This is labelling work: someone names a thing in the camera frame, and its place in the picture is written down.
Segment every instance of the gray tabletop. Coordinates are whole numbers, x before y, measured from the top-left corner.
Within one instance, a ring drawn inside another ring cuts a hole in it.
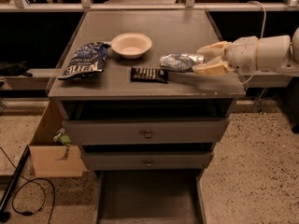
[[[200,47],[219,39],[203,10],[136,10],[87,12],[60,70],[63,73],[81,46],[111,41],[124,33],[142,33],[152,48],[141,58],[127,60],[108,49],[104,72],[82,80],[56,79],[49,97],[59,100],[241,97],[245,91],[238,76],[203,77],[194,73],[169,73],[168,84],[130,81],[131,67],[159,68],[160,57],[172,53],[194,54]]]

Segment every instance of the white bowl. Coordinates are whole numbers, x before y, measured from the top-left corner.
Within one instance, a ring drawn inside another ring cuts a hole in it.
[[[112,49],[127,59],[141,57],[151,48],[151,45],[149,37],[136,33],[118,35],[111,41]]]

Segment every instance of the black cable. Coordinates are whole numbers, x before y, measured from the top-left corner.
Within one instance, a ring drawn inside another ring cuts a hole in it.
[[[5,156],[7,157],[8,161],[11,163],[11,165],[16,169],[17,167],[16,167],[15,164],[11,161],[11,159],[10,159],[9,156],[8,156],[8,154],[7,154],[1,147],[0,147],[0,149],[1,149],[1,151],[5,154]],[[45,202],[46,202],[46,191],[45,191],[45,189],[44,189],[39,183],[37,183],[36,181],[38,181],[38,180],[46,181],[46,182],[48,182],[48,183],[51,185],[51,188],[52,188],[52,191],[53,191],[52,208],[51,208],[51,210],[50,210],[50,216],[49,216],[49,220],[48,220],[48,224],[50,224],[50,219],[51,219],[52,214],[53,214],[53,210],[54,210],[54,206],[55,206],[55,200],[56,200],[56,196],[55,196],[55,187],[54,187],[53,183],[52,183],[51,181],[49,181],[48,179],[46,179],[46,178],[42,178],[42,177],[38,177],[38,178],[35,178],[35,179],[32,179],[32,180],[27,179],[26,177],[24,177],[24,176],[22,176],[22,175],[20,175],[20,177],[23,178],[24,180],[26,180],[26,182],[25,182],[22,186],[20,186],[20,187],[18,188],[18,190],[16,191],[16,193],[14,194],[14,196],[13,196],[13,198],[12,198],[12,204],[11,204],[12,209],[13,209],[16,213],[21,214],[21,215],[23,215],[23,216],[31,216],[31,215],[34,215],[35,213],[41,211],[41,210],[43,209],[43,206],[44,206]],[[44,198],[43,198],[43,203],[42,203],[42,205],[41,205],[36,211],[34,211],[34,212],[31,212],[31,211],[23,211],[23,212],[22,212],[22,211],[18,211],[18,210],[15,208],[15,206],[14,206],[14,201],[15,201],[15,199],[16,199],[16,196],[17,196],[17,194],[18,194],[18,193],[19,193],[25,186],[27,186],[27,185],[30,184],[30,183],[37,184],[37,185],[42,189],[42,191],[43,191],[43,197],[44,197]]]

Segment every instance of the blue chip bag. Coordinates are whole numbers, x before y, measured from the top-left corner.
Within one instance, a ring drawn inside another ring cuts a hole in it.
[[[74,53],[64,73],[57,78],[60,80],[78,79],[103,72],[104,60],[109,47],[110,45],[105,42],[84,45]]]

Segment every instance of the speckled floor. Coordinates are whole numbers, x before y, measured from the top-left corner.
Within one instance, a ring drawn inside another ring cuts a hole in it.
[[[0,116],[1,147],[17,164],[47,102],[14,101],[7,104],[7,110]],[[215,147],[215,157],[200,181],[207,224],[299,223],[299,135],[292,133],[289,118],[275,101],[265,102],[263,111],[264,114],[259,114],[251,103],[238,102],[225,135]],[[0,174],[12,172],[13,168],[2,153],[0,160]],[[35,178],[30,158],[22,175]],[[50,181],[56,188],[51,224],[93,223],[97,184],[92,174],[85,172],[82,178],[51,178]],[[20,178],[18,187],[22,183],[24,180]],[[178,183],[173,181],[173,189],[182,187]],[[44,208],[33,216],[24,217],[12,210],[10,199],[8,224],[48,222],[52,190],[47,183],[41,184],[47,194]],[[167,212],[167,218],[103,215],[101,223],[197,223],[193,217],[194,208],[188,203],[190,193],[186,193],[186,198],[167,199],[168,203],[181,204],[181,209],[175,209],[172,218]],[[15,207],[19,211],[35,211],[41,205],[42,197],[39,187],[31,184],[16,197]]]

